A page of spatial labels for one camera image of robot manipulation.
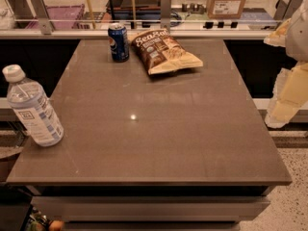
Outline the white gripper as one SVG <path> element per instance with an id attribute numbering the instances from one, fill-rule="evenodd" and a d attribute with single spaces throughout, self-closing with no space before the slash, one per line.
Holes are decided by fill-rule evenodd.
<path id="1" fill-rule="evenodd" d="M 298 61 L 292 69 L 282 68 L 277 75 L 273 97 L 269 101 L 265 123 L 269 128 L 282 128 L 308 102 L 308 0 L 264 38 L 264 43 L 286 47 L 289 57 Z"/>

